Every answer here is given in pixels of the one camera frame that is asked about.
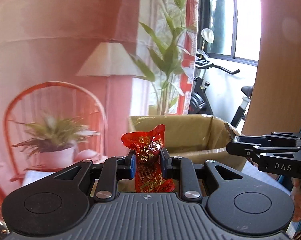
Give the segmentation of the person right hand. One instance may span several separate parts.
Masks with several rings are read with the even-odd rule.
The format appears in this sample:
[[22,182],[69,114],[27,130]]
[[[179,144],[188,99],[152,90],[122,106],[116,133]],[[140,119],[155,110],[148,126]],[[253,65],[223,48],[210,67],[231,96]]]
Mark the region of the person right hand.
[[294,202],[293,222],[301,221],[301,180],[292,178],[293,189],[291,191],[291,198]]

